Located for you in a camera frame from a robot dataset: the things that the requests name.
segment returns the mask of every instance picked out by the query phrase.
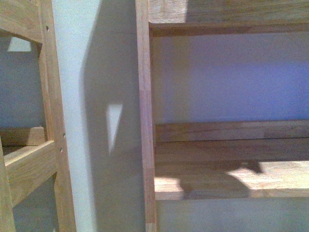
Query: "wooden plank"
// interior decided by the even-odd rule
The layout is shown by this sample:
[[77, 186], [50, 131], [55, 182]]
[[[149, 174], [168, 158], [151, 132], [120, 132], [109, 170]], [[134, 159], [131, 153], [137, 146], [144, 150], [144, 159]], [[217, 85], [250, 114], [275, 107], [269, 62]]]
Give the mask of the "wooden plank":
[[3, 146], [38, 146], [46, 142], [43, 127], [0, 128]]
[[43, 44], [39, 47], [39, 65], [49, 140], [55, 141], [57, 174], [55, 197], [60, 232], [75, 232], [75, 215], [70, 180], [67, 141], [63, 119], [61, 87], [56, 51], [56, 38], [51, 0], [37, 1]]
[[4, 146], [3, 147], [3, 154], [9, 155], [10, 153], [14, 152], [15, 154], [23, 154], [25, 152], [33, 150], [34, 146]]
[[156, 165], [156, 200], [308, 197], [309, 161]]
[[308, 138], [309, 120], [158, 124], [156, 136], [158, 142]]
[[13, 205], [0, 138], [0, 232], [15, 232]]
[[38, 7], [29, 0], [1, 0], [0, 30], [21, 39], [42, 43]]
[[140, 127], [143, 160], [145, 220], [146, 231], [155, 232], [155, 167], [148, 0], [136, 0], [135, 4], [139, 60]]
[[154, 37], [198, 36], [216, 34], [254, 34], [309, 31], [308, 20], [280, 20], [264, 22], [222, 22], [222, 23], [163, 23], [152, 24]]
[[160, 142], [155, 163], [223, 160], [308, 160], [309, 138]]
[[15, 206], [57, 171], [55, 143], [48, 141], [27, 152], [10, 153], [4, 162]]
[[151, 23], [309, 20], [308, 0], [149, 0]]

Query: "wooden shelving unit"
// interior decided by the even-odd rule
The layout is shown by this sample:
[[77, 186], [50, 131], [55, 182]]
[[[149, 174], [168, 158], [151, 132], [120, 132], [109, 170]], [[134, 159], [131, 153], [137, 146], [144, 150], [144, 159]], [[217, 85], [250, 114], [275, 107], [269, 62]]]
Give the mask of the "wooden shelving unit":
[[156, 200], [309, 197], [309, 121], [156, 125], [152, 38], [309, 31], [309, 1], [136, 0], [146, 231]]
[[0, 1], [0, 36], [36, 44], [46, 127], [0, 129], [0, 231], [15, 232], [13, 207], [54, 178], [59, 230], [76, 231], [51, 0]]

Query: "sunlight patch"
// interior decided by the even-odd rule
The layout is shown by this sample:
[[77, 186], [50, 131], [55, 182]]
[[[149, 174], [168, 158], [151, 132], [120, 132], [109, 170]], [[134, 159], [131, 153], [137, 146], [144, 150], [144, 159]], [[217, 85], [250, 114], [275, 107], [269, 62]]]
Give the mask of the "sunlight patch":
[[111, 154], [111, 152], [115, 147], [122, 108], [123, 108], [122, 104], [110, 104], [107, 107], [106, 118], [107, 118], [109, 154]]
[[12, 37], [8, 52], [31, 52], [31, 43], [16, 37]]

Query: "wooden shelf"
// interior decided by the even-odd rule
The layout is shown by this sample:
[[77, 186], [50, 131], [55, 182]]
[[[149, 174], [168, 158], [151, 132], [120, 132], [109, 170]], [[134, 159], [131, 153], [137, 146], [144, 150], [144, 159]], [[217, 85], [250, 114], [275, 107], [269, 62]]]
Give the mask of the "wooden shelf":
[[159, 142], [155, 199], [309, 197], [309, 139]]
[[154, 37], [309, 31], [308, 20], [241, 23], [149, 23]]
[[309, 30], [302, 0], [149, 0], [153, 36], [274, 33]]

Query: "wooden post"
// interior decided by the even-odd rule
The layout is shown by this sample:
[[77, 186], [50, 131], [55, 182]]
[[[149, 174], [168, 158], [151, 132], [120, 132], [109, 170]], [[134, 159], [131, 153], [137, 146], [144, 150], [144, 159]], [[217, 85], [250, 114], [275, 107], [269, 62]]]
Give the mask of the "wooden post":
[[4, 166], [2, 143], [0, 138], [0, 232], [15, 232], [12, 198], [9, 179]]

